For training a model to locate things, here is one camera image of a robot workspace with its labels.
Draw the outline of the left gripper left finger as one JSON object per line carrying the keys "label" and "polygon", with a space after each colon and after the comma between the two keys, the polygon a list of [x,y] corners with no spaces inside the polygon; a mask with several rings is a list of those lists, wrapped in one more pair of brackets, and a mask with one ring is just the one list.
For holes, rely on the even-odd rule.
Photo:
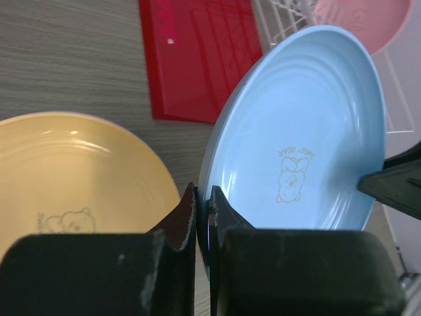
{"label": "left gripper left finger", "polygon": [[145,234],[31,234],[1,262],[2,315],[193,315],[197,189]]}

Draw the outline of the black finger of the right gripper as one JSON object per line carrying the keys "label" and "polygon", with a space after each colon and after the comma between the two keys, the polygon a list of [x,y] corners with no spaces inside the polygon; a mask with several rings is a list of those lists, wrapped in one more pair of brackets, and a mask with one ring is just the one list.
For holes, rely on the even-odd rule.
{"label": "black finger of the right gripper", "polygon": [[383,169],[363,176],[358,190],[380,203],[420,219],[420,143],[384,161]]}

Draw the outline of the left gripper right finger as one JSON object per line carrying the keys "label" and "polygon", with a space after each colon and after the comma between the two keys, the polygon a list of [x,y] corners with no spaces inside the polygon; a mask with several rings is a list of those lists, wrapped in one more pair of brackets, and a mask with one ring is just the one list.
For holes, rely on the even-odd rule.
{"label": "left gripper right finger", "polygon": [[209,201],[212,315],[402,315],[382,243],[352,230],[253,228],[215,186]]}

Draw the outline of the blue plate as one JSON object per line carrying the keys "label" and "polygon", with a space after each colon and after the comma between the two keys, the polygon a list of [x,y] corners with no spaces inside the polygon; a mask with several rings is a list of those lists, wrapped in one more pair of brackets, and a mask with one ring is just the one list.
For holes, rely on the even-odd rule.
{"label": "blue plate", "polygon": [[209,265],[213,186],[256,228],[362,230],[374,198],[359,180],[382,169],[385,99],[374,62],[352,33],[305,28],[242,78],[201,165],[197,237]]}

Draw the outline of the yellow plate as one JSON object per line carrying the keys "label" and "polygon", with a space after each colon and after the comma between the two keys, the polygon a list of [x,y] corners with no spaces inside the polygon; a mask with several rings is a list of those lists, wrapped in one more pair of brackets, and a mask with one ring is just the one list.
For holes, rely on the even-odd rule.
{"label": "yellow plate", "polygon": [[159,156],[97,117],[42,112],[1,122],[1,252],[29,234],[143,233],[180,195]]}

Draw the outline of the pink plate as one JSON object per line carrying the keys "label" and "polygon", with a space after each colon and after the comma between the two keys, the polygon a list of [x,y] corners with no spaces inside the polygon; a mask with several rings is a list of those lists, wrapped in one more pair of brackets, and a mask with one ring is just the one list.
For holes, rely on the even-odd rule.
{"label": "pink plate", "polygon": [[315,23],[346,29],[374,55],[401,32],[413,7],[410,0],[318,1],[312,13]]}

